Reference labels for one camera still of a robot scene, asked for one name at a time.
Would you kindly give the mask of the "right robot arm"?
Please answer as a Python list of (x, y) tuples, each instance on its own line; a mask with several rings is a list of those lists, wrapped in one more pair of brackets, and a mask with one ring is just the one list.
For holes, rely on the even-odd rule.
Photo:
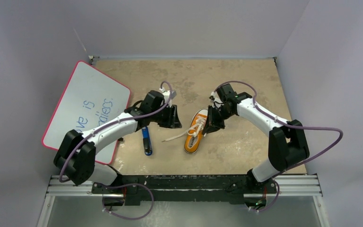
[(213, 104), (207, 110), (203, 135), (224, 129), (225, 120), (236, 115), (253, 123), (268, 137), (268, 157), (247, 173), (246, 185), (251, 192), (259, 192), (265, 181), (309, 157), (300, 121), (288, 121), (268, 110), (261, 110), (251, 95), (236, 93), (229, 83), (219, 86), (215, 93), (218, 97), (211, 97)]

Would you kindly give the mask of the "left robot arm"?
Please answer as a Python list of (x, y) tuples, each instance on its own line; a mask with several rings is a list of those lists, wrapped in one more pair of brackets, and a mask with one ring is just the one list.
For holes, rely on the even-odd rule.
[(151, 90), (144, 100), (125, 109), (113, 120), (88, 131), (67, 132), (53, 161), (60, 169), (59, 181), (72, 181), (75, 185), (92, 181), (103, 184), (109, 193), (119, 192), (122, 180), (117, 177), (118, 172), (109, 165), (96, 163), (96, 155), (118, 139), (152, 122), (162, 128), (181, 128), (177, 105), (171, 103), (175, 96), (176, 92), (172, 90)]

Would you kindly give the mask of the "white shoelace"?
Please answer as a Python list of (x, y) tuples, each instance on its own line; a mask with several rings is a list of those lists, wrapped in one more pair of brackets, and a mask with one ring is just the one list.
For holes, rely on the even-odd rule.
[(199, 132), (201, 131), (201, 129), (204, 127), (205, 123), (206, 123), (206, 117), (202, 117), (201, 115), (198, 116), (195, 120), (192, 121), (192, 125), (183, 133), (167, 138), (165, 140), (163, 140), (162, 142), (167, 142), (167, 141), (171, 141), (174, 140), (176, 138), (179, 138), (181, 136), (183, 136), (184, 134), (190, 135), (192, 137), (197, 137)]

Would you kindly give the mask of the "orange canvas sneaker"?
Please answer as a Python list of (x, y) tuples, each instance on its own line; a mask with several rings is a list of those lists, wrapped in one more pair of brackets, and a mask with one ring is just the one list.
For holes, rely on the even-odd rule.
[(189, 154), (194, 154), (203, 139), (202, 131), (207, 121), (207, 109), (201, 109), (194, 115), (190, 127), (187, 130), (187, 138), (184, 143), (184, 150)]

